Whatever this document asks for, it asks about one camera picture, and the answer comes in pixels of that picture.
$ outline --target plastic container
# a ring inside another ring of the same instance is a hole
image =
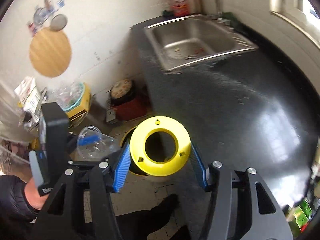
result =
[[[49,95],[49,102],[57,102],[63,111],[68,112],[73,109],[84,95],[84,84],[73,83],[69,86],[61,86]]]
[[[87,126],[78,136],[77,150],[81,157],[89,161],[99,161],[120,150],[120,146],[117,139],[101,133],[94,126]]]

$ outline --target window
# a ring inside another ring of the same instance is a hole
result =
[[[320,20],[308,0],[270,0],[270,11],[302,31],[320,49]]]

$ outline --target drain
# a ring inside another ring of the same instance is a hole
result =
[[[185,60],[188,60],[188,59],[195,59],[195,58],[197,58],[197,57],[192,55],[192,56],[187,56],[187,57],[185,57],[184,59],[185,59]]]

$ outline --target person's hand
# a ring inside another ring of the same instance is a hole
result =
[[[36,188],[35,180],[32,178],[24,188],[24,194],[28,203],[37,210],[41,210],[49,194],[40,197]]]

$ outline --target blue gripper pad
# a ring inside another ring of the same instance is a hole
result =
[[[113,182],[113,189],[116,193],[123,187],[125,178],[127,177],[131,163],[130,144],[126,143],[122,156],[115,169],[115,177]]]
[[[199,186],[205,189],[208,186],[205,168],[199,157],[199,154],[195,148],[195,146],[191,143],[191,151],[189,156],[193,171],[196,174],[196,179],[199,183]]]

